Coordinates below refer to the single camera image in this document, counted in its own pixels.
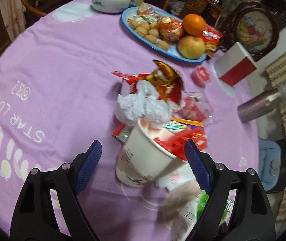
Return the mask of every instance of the white curtain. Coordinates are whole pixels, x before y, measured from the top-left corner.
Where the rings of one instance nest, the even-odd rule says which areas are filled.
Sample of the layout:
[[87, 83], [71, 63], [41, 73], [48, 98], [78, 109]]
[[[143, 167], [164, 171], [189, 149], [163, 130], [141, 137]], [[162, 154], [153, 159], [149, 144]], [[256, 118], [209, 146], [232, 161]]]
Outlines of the white curtain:
[[25, 6], [20, 0], [0, 0], [0, 9], [8, 35], [13, 41], [25, 30]]

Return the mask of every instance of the metal screw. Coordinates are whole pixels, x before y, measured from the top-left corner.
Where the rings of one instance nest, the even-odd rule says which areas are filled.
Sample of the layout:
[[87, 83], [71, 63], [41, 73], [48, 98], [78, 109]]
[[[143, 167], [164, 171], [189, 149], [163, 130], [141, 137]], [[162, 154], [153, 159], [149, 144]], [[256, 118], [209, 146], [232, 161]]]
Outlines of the metal screw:
[[30, 171], [30, 173], [31, 173], [32, 175], [35, 175], [37, 172], [38, 172], [38, 169], [37, 169], [37, 168], [33, 168], [33, 169]]
[[248, 172], [249, 172], [251, 175], [255, 175], [255, 174], [256, 174], [256, 171], [255, 171], [253, 168], [249, 168], [249, 169], [248, 169]]
[[223, 170], [224, 169], [224, 165], [222, 163], [216, 163], [215, 164], [215, 167], [218, 169], [218, 170]]
[[64, 163], [63, 165], [62, 165], [62, 169], [64, 169], [64, 170], [67, 170], [67, 169], [69, 169], [70, 168], [70, 164], [69, 163]]

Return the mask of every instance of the purple tablecloth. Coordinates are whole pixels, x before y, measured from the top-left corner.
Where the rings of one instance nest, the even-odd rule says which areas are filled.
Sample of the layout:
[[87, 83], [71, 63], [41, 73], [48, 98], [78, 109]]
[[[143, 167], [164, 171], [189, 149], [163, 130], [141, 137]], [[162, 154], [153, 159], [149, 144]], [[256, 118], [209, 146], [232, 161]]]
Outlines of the purple tablecloth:
[[[166, 191], [122, 185], [114, 166], [121, 143], [111, 136], [118, 125], [113, 110], [120, 89], [111, 71], [148, 73], [153, 59], [182, 72], [186, 91], [194, 91], [195, 67], [155, 53], [120, 24], [119, 14], [89, 10], [77, 0], [41, 18], [22, 33], [0, 58], [0, 227], [9, 233], [14, 206], [29, 171], [56, 169], [102, 143], [102, 158], [88, 188], [79, 196], [88, 221], [101, 241], [170, 240], [161, 207]], [[206, 94], [215, 123], [206, 127], [208, 153], [230, 169], [258, 167], [255, 122], [243, 125], [236, 107], [250, 98], [245, 81], [230, 97], [212, 81]], [[63, 232], [57, 196], [54, 207]]]

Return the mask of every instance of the blue gripper pad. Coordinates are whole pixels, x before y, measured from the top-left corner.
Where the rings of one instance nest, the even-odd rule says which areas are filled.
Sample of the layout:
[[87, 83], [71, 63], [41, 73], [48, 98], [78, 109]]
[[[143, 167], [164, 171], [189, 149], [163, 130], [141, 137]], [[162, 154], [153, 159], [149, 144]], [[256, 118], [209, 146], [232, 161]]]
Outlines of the blue gripper pad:
[[201, 158], [191, 142], [186, 141], [184, 145], [184, 152], [188, 163], [193, 171], [200, 189], [204, 190], [208, 195], [212, 193], [211, 177], [209, 171], [206, 169]]
[[88, 150], [89, 154], [76, 174], [76, 184], [74, 187], [76, 195], [86, 189], [96, 165], [101, 158], [102, 144], [98, 140], [94, 141], [93, 144], [94, 145]]

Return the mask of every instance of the blue plate rim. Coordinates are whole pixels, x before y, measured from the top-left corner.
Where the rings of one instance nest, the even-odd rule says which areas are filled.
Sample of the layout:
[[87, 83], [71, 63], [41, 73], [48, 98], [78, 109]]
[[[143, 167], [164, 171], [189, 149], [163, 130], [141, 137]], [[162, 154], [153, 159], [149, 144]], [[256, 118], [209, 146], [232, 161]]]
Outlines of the blue plate rim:
[[[175, 55], [172, 55], [172, 54], [169, 54], [167, 53], [166, 51], [164, 51], [163, 49], [161, 48], [158, 48], [157, 46], [155, 46], [153, 43], [150, 43], [149, 41], [145, 40], [144, 38], [142, 38], [141, 36], [139, 36], [131, 27], [129, 27], [129, 25], [127, 24], [127, 19], [125, 17], [125, 15], [129, 12], [129, 11], [132, 11], [132, 10], [137, 10], [138, 9], [138, 6], [135, 6], [135, 7], [130, 7], [130, 8], [127, 8], [126, 10], [124, 10], [122, 12], [122, 15], [121, 15], [121, 22], [122, 24], [130, 31], [130, 33], [132, 35], [134, 35], [138, 40], [140, 40], [141, 42], [147, 44], [148, 46], [150, 46], [152, 49], [156, 50], [157, 52], [165, 55], [165, 56], [168, 56], [172, 59], [176, 59], [176, 60], [179, 60], [181, 62], [189, 62], [189, 63], [201, 63], [203, 62], [205, 59], [206, 59], [206, 54], [203, 54], [200, 58], [196, 59], [196, 60], [191, 60], [191, 59], [187, 59], [187, 58], [184, 58], [184, 57], [178, 57], [178, 56], [175, 56]], [[155, 12], [158, 12], [162, 15], [165, 15], [165, 16], [168, 16], [168, 17], [172, 17], [178, 21], [182, 21], [180, 18], [172, 15], [172, 14], [169, 14], [168, 12], [166, 11], [163, 11], [163, 10], [160, 10], [160, 9], [156, 9], [156, 8], [153, 8], [153, 11]]]

